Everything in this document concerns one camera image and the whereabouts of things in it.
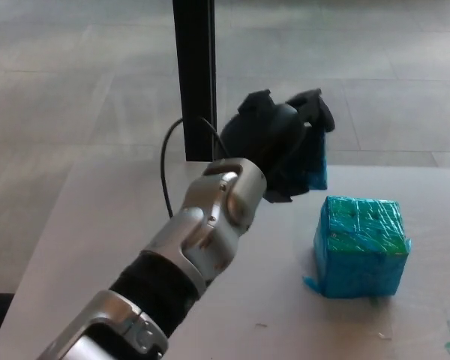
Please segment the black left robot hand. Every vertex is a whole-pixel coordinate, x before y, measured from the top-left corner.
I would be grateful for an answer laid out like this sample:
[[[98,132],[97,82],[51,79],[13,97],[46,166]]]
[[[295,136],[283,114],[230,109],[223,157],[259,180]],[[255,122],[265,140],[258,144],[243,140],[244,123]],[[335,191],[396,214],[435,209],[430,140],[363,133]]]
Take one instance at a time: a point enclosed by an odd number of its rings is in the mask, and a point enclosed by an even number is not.
[[[328,187],[326,134],[335,120],[319,88],[275,103],[268,89],[250,93],[220,133],[218,158],[247,158],[267,181],[270,203],[289,203]]]

